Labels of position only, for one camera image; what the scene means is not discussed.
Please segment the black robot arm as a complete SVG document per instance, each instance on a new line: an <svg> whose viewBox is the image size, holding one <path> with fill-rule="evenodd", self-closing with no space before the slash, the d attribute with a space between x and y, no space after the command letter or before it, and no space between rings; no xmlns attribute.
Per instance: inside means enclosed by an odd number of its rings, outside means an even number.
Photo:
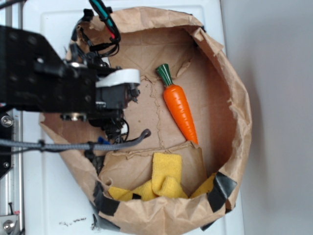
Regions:
<svg viewBox="0 0 313 235"><path fill-rule="evenodd" d="M0 101L3 112L59 114L63 120L88 121L109 140L129 134L124 110L139 96L138 70L112 68L103 56L71 44L61 59L47 39L30 31L0 28Z"/></svg>

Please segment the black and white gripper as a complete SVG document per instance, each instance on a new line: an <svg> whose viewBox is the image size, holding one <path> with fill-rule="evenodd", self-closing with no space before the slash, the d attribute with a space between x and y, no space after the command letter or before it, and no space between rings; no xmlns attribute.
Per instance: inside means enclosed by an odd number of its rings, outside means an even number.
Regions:
<svg viewBox="0 0 313 235"><path fill-rule="evenodd" d="M128 134L124 110L129 102L137 102L140 94L140 71L116 70L96 82L96 116L94 126L100 127L109 140L120 140Z"/></svg>

